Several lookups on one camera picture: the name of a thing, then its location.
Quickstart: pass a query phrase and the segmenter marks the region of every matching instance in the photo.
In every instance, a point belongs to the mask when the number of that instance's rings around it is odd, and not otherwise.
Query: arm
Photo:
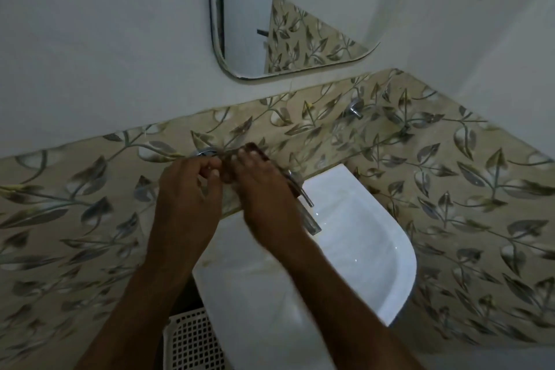
[[[233,167],[249,228],[293,279],[336,367],[422,369],[303,230],[295,198],[279,171],[244,151]]]
[[[164,171],[145,262],[76,370],[152,369],[171,307],[218,226],[220,167],[217,158],[199,157]],[[206,197],[199,174],[208,178]]]

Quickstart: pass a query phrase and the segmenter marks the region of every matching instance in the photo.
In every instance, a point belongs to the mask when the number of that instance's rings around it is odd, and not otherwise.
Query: perforated basket
[[[232,370],[204,307],[170,316],[164,328],[164,370]]]

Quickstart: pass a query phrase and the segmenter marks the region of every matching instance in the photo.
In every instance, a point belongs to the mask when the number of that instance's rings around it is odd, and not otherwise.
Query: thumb
[[[223,183],[221,182],[220,172],[218,170],[214,169],[210,172],[210,175],[208,176],[208,184],[206,186],[208,189],[206,201],[213,206],[218,213],[221,213]]]

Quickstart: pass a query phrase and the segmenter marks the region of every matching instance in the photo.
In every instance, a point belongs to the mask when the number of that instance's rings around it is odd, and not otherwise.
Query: sink basin
[[[342,164],[308,179],[303,188],[322,228],[314,240],[382,322],[391,324],[416,276],[406,234]],[[220,221],[193,276],[234,368],[334,368],[293,283],[253,239],[242,212]]]

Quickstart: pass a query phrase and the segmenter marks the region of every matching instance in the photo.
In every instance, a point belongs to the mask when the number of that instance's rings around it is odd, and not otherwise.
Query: mirror
[[[220,66],[260,79],[356,61],[380,43],[400,0],[210,0]]]

